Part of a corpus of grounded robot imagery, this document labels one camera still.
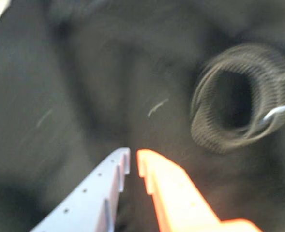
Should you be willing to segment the blue-grey gripper finger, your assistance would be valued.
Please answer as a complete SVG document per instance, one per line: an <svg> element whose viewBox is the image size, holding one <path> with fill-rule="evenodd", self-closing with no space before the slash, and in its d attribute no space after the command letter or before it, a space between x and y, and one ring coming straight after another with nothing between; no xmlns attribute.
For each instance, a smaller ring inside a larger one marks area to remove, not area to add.
<svg viewBox="0 0 285 232"><path fill-rule="evenodd" d="M109 154L32 231L112 232L115 228L119 194L130 173L129 148Z"/></svg>

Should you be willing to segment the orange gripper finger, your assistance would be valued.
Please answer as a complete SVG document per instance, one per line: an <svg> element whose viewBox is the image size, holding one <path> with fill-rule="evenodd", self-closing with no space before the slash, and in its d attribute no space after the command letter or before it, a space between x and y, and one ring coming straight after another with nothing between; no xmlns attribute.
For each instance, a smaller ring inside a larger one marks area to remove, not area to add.
<svg viewBox="0 0 285 232"><path fill-rule="evenodd" d="M162 232L258 232L244 219L221 221L186 171L163 155L148 149L137 151L138 174L152 196Z"/></svg>

